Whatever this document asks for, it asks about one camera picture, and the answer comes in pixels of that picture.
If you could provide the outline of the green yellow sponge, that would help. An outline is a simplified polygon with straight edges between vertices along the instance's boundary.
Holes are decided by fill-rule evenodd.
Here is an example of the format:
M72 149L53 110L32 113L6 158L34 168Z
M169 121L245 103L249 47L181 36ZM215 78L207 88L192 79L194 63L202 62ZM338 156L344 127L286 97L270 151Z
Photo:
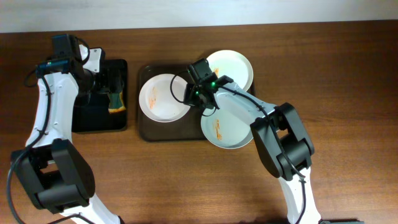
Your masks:
M126 110L122 92L109 93L108 98L109 98L108 112L110 114L119 113Z

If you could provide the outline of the white plate with pink rim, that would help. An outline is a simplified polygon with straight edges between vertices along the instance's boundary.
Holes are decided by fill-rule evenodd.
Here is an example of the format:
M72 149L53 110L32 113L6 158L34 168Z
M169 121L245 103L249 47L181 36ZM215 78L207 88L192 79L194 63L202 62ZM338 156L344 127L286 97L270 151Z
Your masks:
M174 74L164 73L150 78L139 93L139 106L151 120L171 123L185 116L190 106L179 103L171 94L182 101L187 82Z

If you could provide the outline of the cream white plate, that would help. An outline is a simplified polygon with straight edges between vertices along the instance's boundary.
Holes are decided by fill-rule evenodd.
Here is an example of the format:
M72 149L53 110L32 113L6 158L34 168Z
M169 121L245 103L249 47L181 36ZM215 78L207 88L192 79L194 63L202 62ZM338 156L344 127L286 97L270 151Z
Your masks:
M217 77L226 75L232 78L244 91L250 89L254 72L251 63L243 54L233 50L219 50L206 59Z

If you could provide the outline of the pale grey plate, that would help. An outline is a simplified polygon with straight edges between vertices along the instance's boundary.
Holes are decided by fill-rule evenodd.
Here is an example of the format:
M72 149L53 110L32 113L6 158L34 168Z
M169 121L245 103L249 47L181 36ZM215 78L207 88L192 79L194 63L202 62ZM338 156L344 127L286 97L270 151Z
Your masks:
M226 110L205 109L200 124L207 140L220 148L238 149L253 140L250 127Z

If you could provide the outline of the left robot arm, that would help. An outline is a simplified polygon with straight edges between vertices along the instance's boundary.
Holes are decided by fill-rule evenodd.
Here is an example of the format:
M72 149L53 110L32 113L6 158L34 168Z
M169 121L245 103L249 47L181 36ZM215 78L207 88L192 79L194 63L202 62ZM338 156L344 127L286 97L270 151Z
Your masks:
M53 52L39 63L39 102L32 132L11 155L16 175L38 209L76 223L121 223L96 195L93 171L72 143L78 132L127 125L127 62L108 60L74 35L52 37Z

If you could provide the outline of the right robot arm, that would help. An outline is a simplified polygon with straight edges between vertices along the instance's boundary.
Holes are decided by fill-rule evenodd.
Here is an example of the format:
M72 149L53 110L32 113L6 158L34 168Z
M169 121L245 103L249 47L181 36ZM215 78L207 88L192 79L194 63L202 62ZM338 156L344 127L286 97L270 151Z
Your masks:
M310 183L315 148L291 104L266 103L235 82L219 81L188 84L184 102L225 110L248 125L263 166L280 183L289 223L321 223Z

